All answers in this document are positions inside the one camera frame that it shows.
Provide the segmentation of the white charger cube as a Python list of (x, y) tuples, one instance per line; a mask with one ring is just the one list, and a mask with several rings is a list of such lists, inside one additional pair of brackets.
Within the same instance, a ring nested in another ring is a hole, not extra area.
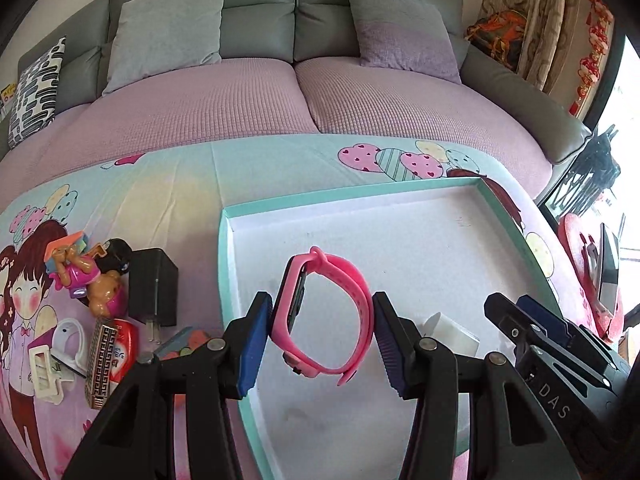
[(442, 312), (436, 312), (419, 325), (420, 333), (448, 347), (459, 356), (477, 356), (480, 340)]

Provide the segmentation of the gold black patterned lighter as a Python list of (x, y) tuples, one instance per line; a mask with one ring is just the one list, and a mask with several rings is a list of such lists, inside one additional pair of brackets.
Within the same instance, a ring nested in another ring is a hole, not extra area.
[(85, 396), (93, 410), (103, 408), (111, 390), (111, 369), (114, 347), (118, 334), (115, 322), (110, 318), (96, 321), (89, 348)]

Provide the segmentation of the red small bottle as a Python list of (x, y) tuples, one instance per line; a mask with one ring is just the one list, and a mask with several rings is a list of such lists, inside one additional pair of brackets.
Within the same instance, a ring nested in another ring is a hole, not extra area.
[(122, 378), (136, 362), (139, 352), (139, 331), (134, 323), (124, 318), (114, 318), (113, 322), (117, 334), (113, 348), (110, 383), (116, 386), (122, 382)]

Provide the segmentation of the cream hair claw clip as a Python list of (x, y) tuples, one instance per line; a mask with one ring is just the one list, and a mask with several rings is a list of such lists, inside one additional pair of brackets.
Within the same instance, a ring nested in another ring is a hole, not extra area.
[(35, 397), (43, 402), (60, 405), (66, 392), (75, 385), (75, 374), (53, 359), (46, 344), (28, 350), (29, 366)]

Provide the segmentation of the orange blue toy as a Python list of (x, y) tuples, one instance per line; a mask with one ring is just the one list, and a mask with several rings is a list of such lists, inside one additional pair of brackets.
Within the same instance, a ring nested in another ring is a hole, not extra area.
[(43, 262), (46, 265), (47, 272), (51, 273), (55, 271), (55, 263), (52, 255), (57, 249), (73, 247), (78, 254), (82, 254), (87, 250), (87, 246), (88, 236), (82, 231), (64, 236), (58, 240), (52, 240), (52, 242), (47, 244), (43, 255)]
[(193, 351), (206, 344), (209, 339), (210, 336), (205, 330), (189, 326), (161, 344), (155, 350), (155, 355), (161, 361), (190, 356)]

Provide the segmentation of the white smart watch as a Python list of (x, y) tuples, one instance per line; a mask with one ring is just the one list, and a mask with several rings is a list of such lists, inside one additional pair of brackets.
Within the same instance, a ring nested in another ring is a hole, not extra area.
[(56, 362), (82, 378), (87, 377), (89, 345), (76, 318), (63, 318), (53, 332), (50, 353)]

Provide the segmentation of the black wall charger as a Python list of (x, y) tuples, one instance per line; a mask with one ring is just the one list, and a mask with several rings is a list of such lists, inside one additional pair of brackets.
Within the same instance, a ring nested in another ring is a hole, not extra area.
[(160, 329), (177, 324), (179, 270), (162, 248), (132, 253), (128, 314), (146, 327), (149, 342), (160, 342)]

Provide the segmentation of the pink brown dog figure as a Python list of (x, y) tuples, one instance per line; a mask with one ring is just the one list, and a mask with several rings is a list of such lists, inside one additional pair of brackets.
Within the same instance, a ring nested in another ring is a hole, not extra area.
[(49, 278), (56, 290), (66, 289), (68, 296), (87, 306), (95, 318), (122, 318), (128, 308), (125, 284), (116, 271), (100, 271), (94, 258), (104, 255), (103, 243), (82, 254), (73, 247), (57, 249), (52, 255), (55, 271)]

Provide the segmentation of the black toy car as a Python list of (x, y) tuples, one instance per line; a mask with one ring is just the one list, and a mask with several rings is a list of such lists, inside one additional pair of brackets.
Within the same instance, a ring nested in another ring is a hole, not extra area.
[(119, 275), (126, 275), (129, 272), (132, 249), (121, 238), (110, 238), (103, 243), (105, 249), (104, 256), (96, 256), (96, 264), (102, 273), (116, 271)]

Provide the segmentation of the pink stool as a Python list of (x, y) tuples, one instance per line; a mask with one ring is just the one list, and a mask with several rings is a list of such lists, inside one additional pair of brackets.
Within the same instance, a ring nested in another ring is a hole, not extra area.
[(566, 214), (559, 221), (558, 237), (582, 286), (587, 325), (607, 344), (615, 344), (623, 333), (624, 312), (620, 294), (617, 294), (613, 313), (599, 300), (596, 276), (598, 258), (602, 254), (601, 223), (584, 220), (577, 214)]

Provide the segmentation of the teal cardboard box tray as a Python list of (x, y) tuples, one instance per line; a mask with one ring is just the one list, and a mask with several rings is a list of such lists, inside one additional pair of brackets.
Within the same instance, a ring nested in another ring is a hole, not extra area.
[[(258, 292), (275, 294), (288, 260), (319, 247), (350, 261), (372, 292), (423, 325), (442, 313), (468, 330), (480, 353), (510, 352), (488, 321), (485, 299), (558, 300), (524, 235), (477, 178), (381, 183), (258, 200), (221, 215), (222, 317), (242, 316)], [(268, 346), (242, 422), (266, 479), (393, 479), (414, 409), (390, 386), (371, 349), (346, 385), (308, 379)]]

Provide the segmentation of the cartoon couple blanket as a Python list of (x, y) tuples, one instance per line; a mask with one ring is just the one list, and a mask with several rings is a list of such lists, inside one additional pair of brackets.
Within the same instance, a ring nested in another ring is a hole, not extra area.
[[(570, 258), (524, 188), (497, 159), (472, 150), (457, 166), (446, 142), (337, 134), (253, 136), (115, 158), (1, 200), (1, 249), (22, 247), (50, 217), (91, 242), (123, 238), (134, 249), (160, 247), (178, 266), (178, 327), (213, 335), (227, 321), (218, 290), (222, 210), (283, 196), (396, 182), (486, 178), (524, 235), (564, 318), (588, 318)], [(327, 280), (311, 276), (294, 340), (326, 366), (342, 364), (358, 332), (356, 308)]]

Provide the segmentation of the patterned curtain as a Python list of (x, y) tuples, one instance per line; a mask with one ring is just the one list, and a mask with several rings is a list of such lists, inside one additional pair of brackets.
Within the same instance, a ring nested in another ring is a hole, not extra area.
[(562, 78), (576, 78), (578, 55), (588, 46), (587, 14), (592, 0), (482, 0), (480, 16), (513, 10), (525, 18), (515, 71), (549, 96), (561, 92)]

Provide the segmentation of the grey sofa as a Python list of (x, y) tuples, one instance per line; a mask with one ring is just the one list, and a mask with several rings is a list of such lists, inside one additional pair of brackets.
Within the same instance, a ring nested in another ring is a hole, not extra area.
[(3, 203), (122, 156), (285, 133), (444, 141), (457, 166), (473, 169), (471, 151), (482, 151), (539, 197), (591, 136), (554, 99), (464, 39), (463, 0), (420, 0), (442, 14), (460, 84), (361, 65), (349, 0), (224, 0), (220, 62), (105, 94), (128, 1), (91, 1), (22, 56), (26, 68), (66, 37), (52, 124), (2, 148)]

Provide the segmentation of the grey centre cushion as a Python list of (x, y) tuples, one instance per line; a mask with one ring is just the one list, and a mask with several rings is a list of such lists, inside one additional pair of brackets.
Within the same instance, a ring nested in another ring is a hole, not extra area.
[(221, 61), (224, 0), (130, 0), (120, 10), (105, 94), (155, 75)]

